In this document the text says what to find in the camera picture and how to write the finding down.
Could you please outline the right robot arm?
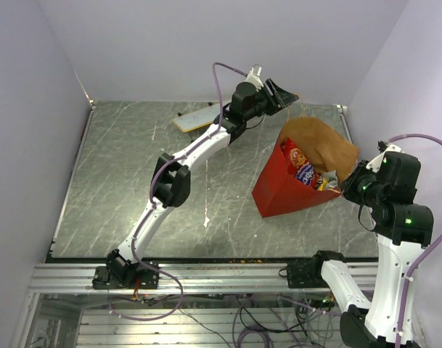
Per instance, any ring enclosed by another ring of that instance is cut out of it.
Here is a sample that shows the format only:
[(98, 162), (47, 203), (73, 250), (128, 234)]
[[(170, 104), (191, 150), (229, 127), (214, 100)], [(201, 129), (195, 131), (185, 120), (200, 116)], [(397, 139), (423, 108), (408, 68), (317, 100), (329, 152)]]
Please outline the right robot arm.
[(361, 161), (340, 189), (375, 222), (378, 265), (372, 299), (350, 274), (341, 253), (318, 251), (308, 278), (328, 285), (342, 312), (340, 335), (348, 347), (416, 347), (412, 328), (415, 260), (430, 245), (433, 213), (414, 203), (420, 161), (391, 145), (372, 161)]

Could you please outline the red and brown paper bag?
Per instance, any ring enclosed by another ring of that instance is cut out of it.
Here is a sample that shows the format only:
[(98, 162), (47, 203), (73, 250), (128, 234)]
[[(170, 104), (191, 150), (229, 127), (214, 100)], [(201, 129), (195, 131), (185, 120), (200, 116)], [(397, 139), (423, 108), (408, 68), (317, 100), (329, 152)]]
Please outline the red and brown paper bag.
[(359, 148), (316, 116), (292, 105), (270, 158), (253, 188), (262, 218), (315, 207), (341, 195)]

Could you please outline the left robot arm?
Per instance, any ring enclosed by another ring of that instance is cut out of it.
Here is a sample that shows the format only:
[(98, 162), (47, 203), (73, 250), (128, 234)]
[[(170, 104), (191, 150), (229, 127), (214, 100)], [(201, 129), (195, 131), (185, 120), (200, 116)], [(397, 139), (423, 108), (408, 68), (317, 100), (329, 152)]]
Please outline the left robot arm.
[(254, 117), (272, 116), (299, 100), (299, 96), (280, 88), (268, 79), (259, 86), (241, 82), (231, 101), (219, 107), (219, 114), (199, 138), (179, 152), (159, 156), (150, 183), (150, 198), (130, 234), (112, 250), (105, 267), (96, 271), (93, 284), (103, 283), (128, 288), (141, 279), (146, 270), (144, 250), (152, 237), (177, 207), (188, 199), (192, 173), (221, 149), (239, 138)]

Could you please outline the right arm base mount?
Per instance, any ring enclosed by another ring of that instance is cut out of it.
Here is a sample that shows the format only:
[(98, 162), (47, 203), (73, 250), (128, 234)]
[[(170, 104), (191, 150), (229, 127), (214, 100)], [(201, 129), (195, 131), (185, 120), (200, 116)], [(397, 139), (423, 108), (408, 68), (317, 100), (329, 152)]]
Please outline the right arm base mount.
[(287, 264), (279, 270), (278, 275), (286, 280), (289, 289), (327, 288), (327, 283), (313, 273), (310, 262)]

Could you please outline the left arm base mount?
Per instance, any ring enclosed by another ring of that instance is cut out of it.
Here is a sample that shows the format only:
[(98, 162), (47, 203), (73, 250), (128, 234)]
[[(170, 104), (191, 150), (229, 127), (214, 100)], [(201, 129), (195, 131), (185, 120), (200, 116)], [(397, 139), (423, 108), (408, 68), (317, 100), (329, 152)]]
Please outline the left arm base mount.
[(92, 288), (96, 290), (113, 289), (156, 289), (159, 281), (159, 275), (152, 270), (148, 270), (141, 265), (131, 266), (122, 279), (119, 279), (106, 266), (96, 268), (94, 277), (91, 281)]

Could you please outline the red candy bag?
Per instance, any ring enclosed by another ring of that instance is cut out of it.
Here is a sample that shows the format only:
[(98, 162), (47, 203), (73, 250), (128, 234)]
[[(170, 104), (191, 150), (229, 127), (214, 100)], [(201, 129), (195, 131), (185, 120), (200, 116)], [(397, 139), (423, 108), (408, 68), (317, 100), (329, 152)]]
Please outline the red candy bag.
[(316, 183), (316, 174), (313, 165), (304, 153), (299, 150), (295, 142), (286, 138), (281, 144), (281, 150), (285, 159), (287, 173), (307, 187), (313, 189)]

